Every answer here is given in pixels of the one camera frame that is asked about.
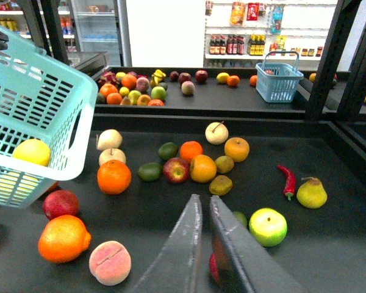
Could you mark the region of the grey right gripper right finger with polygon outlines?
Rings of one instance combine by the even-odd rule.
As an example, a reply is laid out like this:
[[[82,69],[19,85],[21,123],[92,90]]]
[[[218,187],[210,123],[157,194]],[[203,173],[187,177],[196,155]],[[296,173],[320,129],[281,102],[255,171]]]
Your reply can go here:
[[[212,246],[222,292],[306,292],[234,216],[218,196],[210,198]]]

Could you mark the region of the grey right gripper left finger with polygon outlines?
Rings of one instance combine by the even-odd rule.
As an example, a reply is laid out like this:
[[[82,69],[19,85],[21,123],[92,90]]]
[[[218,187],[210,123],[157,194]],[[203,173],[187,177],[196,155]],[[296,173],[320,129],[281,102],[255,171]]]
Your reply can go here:
[[[193,194],[157,258],[131,292],[196,292],[202,227],[200,197]]]

